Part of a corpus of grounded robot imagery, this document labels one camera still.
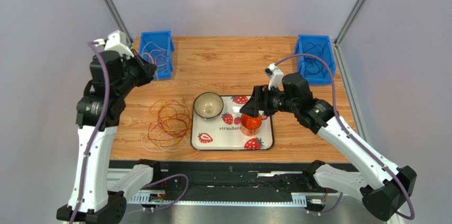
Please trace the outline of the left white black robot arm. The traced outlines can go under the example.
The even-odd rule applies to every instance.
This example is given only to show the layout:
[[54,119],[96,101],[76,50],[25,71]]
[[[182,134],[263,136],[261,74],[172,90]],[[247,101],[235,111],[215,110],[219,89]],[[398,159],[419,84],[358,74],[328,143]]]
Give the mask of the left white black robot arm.
[[156,161],[140,160],[115,184],[107,182],[112,144],[125,99],[135,88],[150,83],[157,66],[136,54],[114,50],[96,53],[91,80],[77,103],[79,138],[77,170],[68,203],[56,212],[67,223],[119,223],[126,205],[159,172]]

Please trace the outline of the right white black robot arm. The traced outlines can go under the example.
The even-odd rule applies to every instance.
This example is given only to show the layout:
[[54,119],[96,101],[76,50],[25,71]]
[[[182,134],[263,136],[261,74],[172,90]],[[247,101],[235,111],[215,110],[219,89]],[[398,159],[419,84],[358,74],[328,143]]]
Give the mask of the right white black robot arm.
[[331,188],[362,201],[377,219],[388,221],[402,205],[408,204],[417,173],[400,167],[373,149],[351,129],[327,101],[313,97],[309,83],[299,73],[279,77],[283,89],[255,86],[240,113],[250,117],[292,113],[298,123],[333,145],[357,169],[342,171],[322,161],[314,161],[304,175],[316,186]]

